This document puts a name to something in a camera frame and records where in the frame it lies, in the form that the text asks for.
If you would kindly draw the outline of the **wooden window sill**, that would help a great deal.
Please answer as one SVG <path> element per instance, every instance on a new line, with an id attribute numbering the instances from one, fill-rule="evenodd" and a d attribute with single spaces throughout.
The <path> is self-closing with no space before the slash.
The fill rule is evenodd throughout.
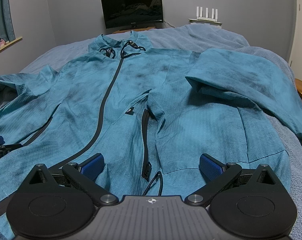
<path id="1" fill-rule="evenodd" d="M 8 48 L 9 46 L 15 44 L 15 43 L 18 43 L 19 41 L 21 41 L 23 39 L 22 36 L 12 40 L 11 42 L 6 42 L 3 46 L 0 47 L 0 52 L 5 50 L 6 48 Z"/>

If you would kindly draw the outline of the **teal zip jacket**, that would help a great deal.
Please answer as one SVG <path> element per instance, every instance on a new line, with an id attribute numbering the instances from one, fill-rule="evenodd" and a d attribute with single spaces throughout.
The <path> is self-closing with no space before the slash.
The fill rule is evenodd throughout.
<path id="1" fill-rule="evenodd" d="M 0 76 L 0 136 L 21 147 L 0 158 L 0 202 L 35 164 L 60 172 L 96 153 L 95 182 L 118 197 L 187 196 L 210 154 L 272 167 L 294 200 L 302 239 L 302 101 L 287 63 L 244 46 L 156 48 L 132 32 L 97 37 L 60 71 Z"/>

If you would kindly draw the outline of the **white wifi router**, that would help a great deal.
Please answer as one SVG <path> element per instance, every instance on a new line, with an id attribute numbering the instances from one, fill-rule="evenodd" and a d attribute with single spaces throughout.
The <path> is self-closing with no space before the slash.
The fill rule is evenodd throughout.
<path id="1" fill-rule="evenodd" d="M 222 28 L 222 23 L 218 21 L 218 9 L 209 9 L 204 7 L 196 7 L 195 18 L 189 18 L 188 21 L 192 23 L 203 23 L 213 25 L 217 28 Z"/>

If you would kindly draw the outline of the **black monitor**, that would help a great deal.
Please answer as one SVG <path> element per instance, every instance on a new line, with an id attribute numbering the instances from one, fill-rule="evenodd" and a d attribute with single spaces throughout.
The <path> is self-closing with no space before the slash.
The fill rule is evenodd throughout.
<path id="1" fill-rule="evenodd" d="M 162 0 L 101 0 L 107 29 L 163 22 Z"/>

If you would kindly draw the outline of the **wooden monitor desk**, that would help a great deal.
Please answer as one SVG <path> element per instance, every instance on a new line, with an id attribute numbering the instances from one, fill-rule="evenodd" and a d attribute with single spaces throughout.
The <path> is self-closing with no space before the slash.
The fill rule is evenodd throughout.
<path id="1" fill-rule="evenodd" d="M 152 27 L 145 27 L 145 28 L 135 28 L 135 29 L 123 29 L 123 30 L 117 30 L 117 31 L 114 31 L 112 34 L 121 34 L 121 33 L 126 33 L 128 31 L 148 31 L 148 30 L 151 30 L 151 29 L 157 29 L 156 26 L 152 26 Z"/>

